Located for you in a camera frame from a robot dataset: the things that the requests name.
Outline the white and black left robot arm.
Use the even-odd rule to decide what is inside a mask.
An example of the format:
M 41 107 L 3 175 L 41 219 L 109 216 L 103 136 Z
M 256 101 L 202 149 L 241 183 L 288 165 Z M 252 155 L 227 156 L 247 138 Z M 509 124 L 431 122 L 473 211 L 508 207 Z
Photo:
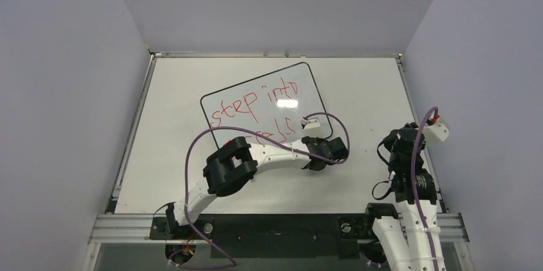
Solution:
M 350 143 L 305 136 L 289 143 L 248 143 L 236 137 L 206 159 L 202 177 L 185 189 L 184 197 L 167 204 L 166 231 L 176 239 L 187 237 L 199 215 L 217 198 L 239 192 L 256 174 L 295 168 L 321 171 L 344 163 Z

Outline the white whiteboard black frame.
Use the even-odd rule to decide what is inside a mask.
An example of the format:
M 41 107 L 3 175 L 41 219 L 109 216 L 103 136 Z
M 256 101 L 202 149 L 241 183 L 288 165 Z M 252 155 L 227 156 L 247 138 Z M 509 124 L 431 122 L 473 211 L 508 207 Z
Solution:
M 202 96 L 200 105 L 218 147 L 240 136 L 238 128 L 282 144 L 304 136 L 303 117 L 313 114 L 323 138 L 333 134 L 330 119 L 308 63 L 300 62 Z

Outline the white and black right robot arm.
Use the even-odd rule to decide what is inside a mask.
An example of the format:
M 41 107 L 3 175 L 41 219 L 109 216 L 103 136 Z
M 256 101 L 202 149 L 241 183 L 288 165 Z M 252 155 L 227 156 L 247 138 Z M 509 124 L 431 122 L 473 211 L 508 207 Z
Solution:
M 438 197 L 434 179 L 423 167 L 423 130 L 415 123 L 394 129 L 379 144 L 389 157 L 389 188 L 368 204 L 362 231 L 376 237 L 391 270 L 445 270 L 438 226 Z

